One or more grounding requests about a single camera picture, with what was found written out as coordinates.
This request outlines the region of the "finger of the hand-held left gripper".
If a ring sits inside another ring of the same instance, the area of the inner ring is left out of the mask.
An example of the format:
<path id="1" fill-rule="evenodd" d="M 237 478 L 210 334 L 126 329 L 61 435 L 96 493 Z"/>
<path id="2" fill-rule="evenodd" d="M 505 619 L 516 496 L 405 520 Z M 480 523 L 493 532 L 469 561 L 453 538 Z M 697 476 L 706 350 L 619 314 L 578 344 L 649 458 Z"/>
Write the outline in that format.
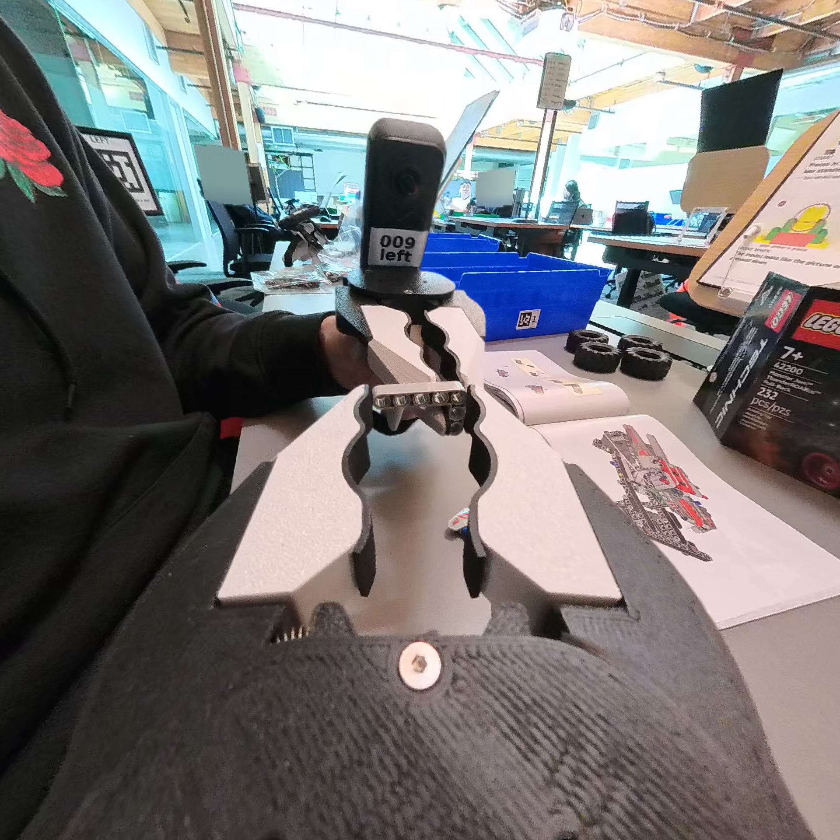
<path id="1" fill-rule="evenodd" d="M 425 312 L 423 346 L 429 359 L 427 385 L 442 388 L 458 382 L 464 391 L 479 391 L 484 383 L 485 341 L 483 315 L 458 306 L 443 306 Z"/>
<path id="2" fill-rule="evenodd" d="M 438 376 L 425 361 L 421 344 L 410 337 L 411 316 L 379 305 L 361 307 L 371 339 L 367 343 L 371 370 L 386 385 L 426 385 Z"/>

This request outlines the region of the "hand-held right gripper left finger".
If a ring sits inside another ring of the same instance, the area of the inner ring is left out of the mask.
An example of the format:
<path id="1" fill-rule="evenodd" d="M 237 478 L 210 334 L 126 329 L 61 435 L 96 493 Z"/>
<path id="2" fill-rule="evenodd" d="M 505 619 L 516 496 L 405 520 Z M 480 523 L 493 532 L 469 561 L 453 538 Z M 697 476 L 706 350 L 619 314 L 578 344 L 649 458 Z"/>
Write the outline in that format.
<path id="1" fill-rule="evenodd" d="M 217 599 L 312 610 L 367 597 L 375 581 L 371 389 L 355 388 L 279 452 Z"/>

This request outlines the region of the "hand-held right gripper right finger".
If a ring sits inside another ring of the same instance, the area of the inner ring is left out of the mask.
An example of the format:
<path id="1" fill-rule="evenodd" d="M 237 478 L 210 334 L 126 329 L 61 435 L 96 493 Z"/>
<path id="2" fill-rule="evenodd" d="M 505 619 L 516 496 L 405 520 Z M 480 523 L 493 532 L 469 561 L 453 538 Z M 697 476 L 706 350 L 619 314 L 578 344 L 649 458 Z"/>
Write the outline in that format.
<path id="1" fill-rule="evenodd" d="M 615 606 L 622 594 L 558 452 L 483 389 L 468 389 L 469 502 L 463 571 L 494 608 Z"/>

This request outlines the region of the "grey angled brick beam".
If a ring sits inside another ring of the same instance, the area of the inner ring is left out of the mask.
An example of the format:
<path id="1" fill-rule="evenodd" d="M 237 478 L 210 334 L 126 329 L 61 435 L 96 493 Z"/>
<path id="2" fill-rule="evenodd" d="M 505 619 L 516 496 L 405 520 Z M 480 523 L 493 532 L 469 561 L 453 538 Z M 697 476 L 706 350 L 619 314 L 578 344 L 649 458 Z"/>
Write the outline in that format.
<path id="1" fill-rule="evenodd" d="M 383 434 L 403 434 L 421 421 L 441 436 L 465 428 L 467 390 L 458 381 L 433 381 L 375 386 L 374 427 Z"/>

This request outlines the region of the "person's left forearm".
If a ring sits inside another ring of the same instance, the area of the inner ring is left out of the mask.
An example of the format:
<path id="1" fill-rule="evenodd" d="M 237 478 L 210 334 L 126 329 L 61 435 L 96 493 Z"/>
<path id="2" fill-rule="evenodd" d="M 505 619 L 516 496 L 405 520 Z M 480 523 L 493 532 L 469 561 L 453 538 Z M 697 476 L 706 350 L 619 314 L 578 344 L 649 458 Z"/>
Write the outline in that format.
<path id="1" fill-rule="evenodd" d="M 321 339 L 328 315 L 270 311 L 253 317 L 193 301 L 151 321 L 184 413 L 258 418 L 346 393 Z"/>

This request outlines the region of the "grey desk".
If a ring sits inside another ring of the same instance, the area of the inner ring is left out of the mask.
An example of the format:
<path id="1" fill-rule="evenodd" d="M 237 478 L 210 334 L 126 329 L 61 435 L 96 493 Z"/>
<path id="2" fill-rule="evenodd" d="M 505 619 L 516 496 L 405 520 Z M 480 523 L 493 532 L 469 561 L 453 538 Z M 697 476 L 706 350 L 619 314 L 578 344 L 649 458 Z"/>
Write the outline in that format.
<path id="1" fill-rule="evenodd" d="M 610 379 L 731 487 L 838 556 L 838 500 L 719 445 L 692 398 L 705 372 L 688 364 L 718 352 L 709 339 L 658 339 L 678 356 L 663 381 Z M 423 423 L 399 437 L 372 433 L 364 488 L 374 513 L 377 574 L 371 595 L 348 610 L 366 634 L 476 634 L 490 618 L 471 599 L 459 542 L 447 521 L 472 497 L 469 439 L 443 438 Z M 722 631 L 758 708 L 795 802 L 815 837 L 838 838 L 838 600 L 822 601 Z"/>

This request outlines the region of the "person's left hand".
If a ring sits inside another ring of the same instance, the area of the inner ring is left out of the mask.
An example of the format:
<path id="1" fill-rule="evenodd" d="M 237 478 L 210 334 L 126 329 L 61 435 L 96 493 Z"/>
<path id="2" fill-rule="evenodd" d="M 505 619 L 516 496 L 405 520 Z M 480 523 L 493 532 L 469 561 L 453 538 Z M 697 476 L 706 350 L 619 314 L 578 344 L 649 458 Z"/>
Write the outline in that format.
<path id="1" fill-rule="evenodd" d="M 319 343 L 331 377 L 345 391 L 377 384 L 378 380 L 369 365 L 366 345 L 341 332 L 334 315 L 321 321 Z"/>

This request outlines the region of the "blue plastic storage bin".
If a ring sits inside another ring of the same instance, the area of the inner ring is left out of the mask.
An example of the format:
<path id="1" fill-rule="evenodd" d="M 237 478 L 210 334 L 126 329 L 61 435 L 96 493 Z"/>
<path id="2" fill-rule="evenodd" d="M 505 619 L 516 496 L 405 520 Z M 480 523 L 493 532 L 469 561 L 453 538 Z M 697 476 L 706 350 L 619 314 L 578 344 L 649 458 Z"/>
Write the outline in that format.
<path id="1" fill-rule="evenodd" d="M 482 255 L 452 266 L 458 289 L 485 314 L 488 342 L 584 329 L 609 275 L 604 266 L 539 254 Z"/>
<path id="2" fill-rule="evenodd" d="M 484 235 L 432 232 L 427 237 L 423 270 L 446 267 L 472 269 L 501 265 L 516 259 L 515 253 L 501 249 L 500 240 Z"/>

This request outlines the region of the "white instruction booklet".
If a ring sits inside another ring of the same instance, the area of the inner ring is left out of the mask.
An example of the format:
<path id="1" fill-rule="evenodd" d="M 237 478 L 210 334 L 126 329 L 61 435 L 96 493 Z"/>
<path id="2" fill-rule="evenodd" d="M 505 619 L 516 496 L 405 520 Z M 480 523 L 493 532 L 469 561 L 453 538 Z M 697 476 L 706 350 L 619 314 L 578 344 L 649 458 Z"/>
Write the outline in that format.
<path id="1" fill-rule="evenodd" d="M 684 576 L 719 628 L 838 596 L 838 558 L 714 474 L 627 394 L 536 350 L 487 351 L 486 389 L 579 466 Z"/>

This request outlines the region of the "black office chair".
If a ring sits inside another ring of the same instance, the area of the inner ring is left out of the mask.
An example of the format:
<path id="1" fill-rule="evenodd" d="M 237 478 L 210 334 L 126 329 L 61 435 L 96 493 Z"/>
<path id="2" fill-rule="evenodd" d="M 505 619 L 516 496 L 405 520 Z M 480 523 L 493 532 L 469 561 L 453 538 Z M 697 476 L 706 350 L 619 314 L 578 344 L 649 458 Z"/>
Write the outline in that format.
<path id="1" fill-rule="evenodd" d="M 270 268 L 280 229 L 255 205 L 227 205 L 205 200 L 222 239 L 223 267 L 211 271 L 196 260 L 168 263 L 175 278 L 184 282 L 213 284 L 228 280 L 249 280 L 253 271 Z"/>

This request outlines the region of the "white sign on pole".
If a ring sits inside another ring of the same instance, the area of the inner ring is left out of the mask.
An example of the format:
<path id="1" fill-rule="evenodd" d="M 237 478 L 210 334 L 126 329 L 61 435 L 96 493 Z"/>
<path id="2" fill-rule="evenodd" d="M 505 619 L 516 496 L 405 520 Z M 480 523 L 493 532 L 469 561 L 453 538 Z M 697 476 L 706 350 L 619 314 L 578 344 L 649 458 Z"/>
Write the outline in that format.
<path id="1" fill-rule="evenodd" d="M 571 57 L 561 52 L 549 52 L 542 62 L 537 108 L 542 111 L 538 148 L 529 189 L 529 217 L 539 219 L 545 180 L 558 112 L 563 110 L 569 83 Z"/>

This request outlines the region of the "person in black hoodie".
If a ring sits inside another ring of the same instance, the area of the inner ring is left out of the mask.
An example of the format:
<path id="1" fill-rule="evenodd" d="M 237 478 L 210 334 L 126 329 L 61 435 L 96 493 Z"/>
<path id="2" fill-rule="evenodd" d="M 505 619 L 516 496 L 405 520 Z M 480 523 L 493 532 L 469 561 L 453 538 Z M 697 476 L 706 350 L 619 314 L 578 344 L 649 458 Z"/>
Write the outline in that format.
<path id="1" fill-rule="evenodd" d="M 219 489 L 151 321 L 179 283 L 149 222 L 2 20 L 2 784 L 54 760 L 58 706 Z"/>

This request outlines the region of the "black toy truck box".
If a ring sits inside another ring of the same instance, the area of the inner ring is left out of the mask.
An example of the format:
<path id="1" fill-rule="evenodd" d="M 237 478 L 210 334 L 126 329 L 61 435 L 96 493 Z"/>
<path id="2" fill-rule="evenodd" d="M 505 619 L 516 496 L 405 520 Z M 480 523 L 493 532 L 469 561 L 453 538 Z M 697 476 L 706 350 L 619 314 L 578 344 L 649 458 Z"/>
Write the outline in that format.
<path id="1" fill-rule="evenodd" d="M 838 283 L 769 273 L 693 403 L 722 445 L 838 497 Z"/>

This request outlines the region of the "black framed marker sign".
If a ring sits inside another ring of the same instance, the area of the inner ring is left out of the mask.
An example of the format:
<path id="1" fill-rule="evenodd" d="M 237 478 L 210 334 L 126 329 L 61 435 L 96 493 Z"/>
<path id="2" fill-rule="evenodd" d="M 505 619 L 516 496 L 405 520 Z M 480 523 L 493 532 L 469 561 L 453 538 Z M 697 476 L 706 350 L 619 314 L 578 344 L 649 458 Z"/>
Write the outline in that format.
<path id="1" fill-rule="evenodd" d="M 131 133 L 78 126 L 80 135 L 97 152 L 147 217 L 164 215 L 151 177 Z"/>

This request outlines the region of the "black board on stand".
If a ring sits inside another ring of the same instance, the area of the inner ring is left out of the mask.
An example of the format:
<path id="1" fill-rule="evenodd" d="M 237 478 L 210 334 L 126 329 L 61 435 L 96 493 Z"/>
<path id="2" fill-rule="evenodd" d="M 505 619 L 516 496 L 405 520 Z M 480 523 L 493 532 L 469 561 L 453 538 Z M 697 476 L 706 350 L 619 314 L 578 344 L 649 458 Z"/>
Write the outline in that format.
<path id="1" fill-rule="evenodd" d="M 704 90 L 696 152 L 764 146 L 783 73 L 768 71 Z"/>

